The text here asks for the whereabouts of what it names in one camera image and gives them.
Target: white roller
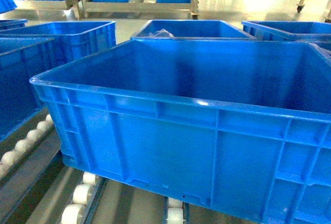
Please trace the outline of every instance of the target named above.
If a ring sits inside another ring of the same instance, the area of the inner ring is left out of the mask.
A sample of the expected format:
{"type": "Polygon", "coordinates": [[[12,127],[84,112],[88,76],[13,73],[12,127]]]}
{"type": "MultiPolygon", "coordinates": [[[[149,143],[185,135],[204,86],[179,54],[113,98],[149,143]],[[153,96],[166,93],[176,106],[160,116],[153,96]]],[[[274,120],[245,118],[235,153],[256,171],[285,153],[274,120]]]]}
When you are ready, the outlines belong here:
{"type": "Polygon", "coordinates": [[[168,224],[183,224],[184,216],[183,209],[172,207],[168,209],[168,224]]]}
{"type": "Polygon", "coordinates": [[[25,153],[32,146],[31,141],[29,140],[20,140],[15,145],[15,151],[20,153],[25,153]]]}
{"type": "Polygon", "coordinates": [[[43,135],[43,132],[38,130],[38,129],[34,129],[31,130],[27,133],[26,138],[28,140],[31,140],[32,142],[36,142],[38,139],[40,139],[40,137],[43,135]]]}
{"type": "Polygon", "coordinates": [[[3,178],[9,171],[9,166],[0,163],[0,179],[3,178]]]}
{"type": "Polygon", "coordinates": [[[62,213],[61,224],[79,224],[82,221],[85,206],[71,204],[66,206],[62,213]]]}
{"type": "Polygon", "coordinates": [[[48,114],[48,115],[46,116],[46,121],[47,121],[47,122],[50,122],[50,123],[53,124],[53,120],[52,120],[52,117],[51,117],[50,114],[48,114]]]}
{"type": "Polygon", "coordinates": [[[173,199],[173,198],[168,198],[168,207],[183,207],[183,202],[173,199]]]}
{"type": "Polygon", "coordinates": [[[74,204],[86,205],[92,196],[94,186],[91,184],[80,184],[74,189],[72,201],[74,204]]]}
{"type": "Polygon", "coordinates": [[[37,129],[42,131],[42,132],[46,132],[47,129],[49,129],[53,124],[51,122],[48,121],[42,121],[39,122],[37,125],[37,129]]]}
{"type": "Polygon", "coordinates": [[[98,180],[98,176],[95,174],[92,174],[90,172],[84,172],[83,175],[83,184],[92,184],[92,185],[96,185],[98,180]]]}
{"type": "Polygon", "coordinates": [[[17,160],[19,160],[20,156],[21,153],[18,151],[9,151],[2,156],[1,162],[4,165],[12,166],[17,160]]]}

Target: shiny floor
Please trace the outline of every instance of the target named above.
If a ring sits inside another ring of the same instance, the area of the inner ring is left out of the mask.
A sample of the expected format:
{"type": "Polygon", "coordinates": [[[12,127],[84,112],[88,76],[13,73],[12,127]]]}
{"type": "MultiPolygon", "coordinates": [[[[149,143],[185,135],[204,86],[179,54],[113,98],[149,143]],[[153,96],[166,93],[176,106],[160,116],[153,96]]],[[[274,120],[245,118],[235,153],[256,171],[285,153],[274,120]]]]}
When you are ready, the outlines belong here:
{"type": "MultiPolygon", "coordinates": [[[[305,0],[305,7],[297,13],[299,0],[199,0],[201,20],[224,20],[239,28],[243,20],[322,21],[331,9],[331,0],[305,0]]],[[[29,25],[48,21],[75,20],[72,10],[28,11],[14,10],[0,14],[0,19],[25,18],[29,25]]],[[[89,21],[116,21],[117,43],[128,40],[147,20],[187,19],[187,14],[89,13],[89,21]]]]}

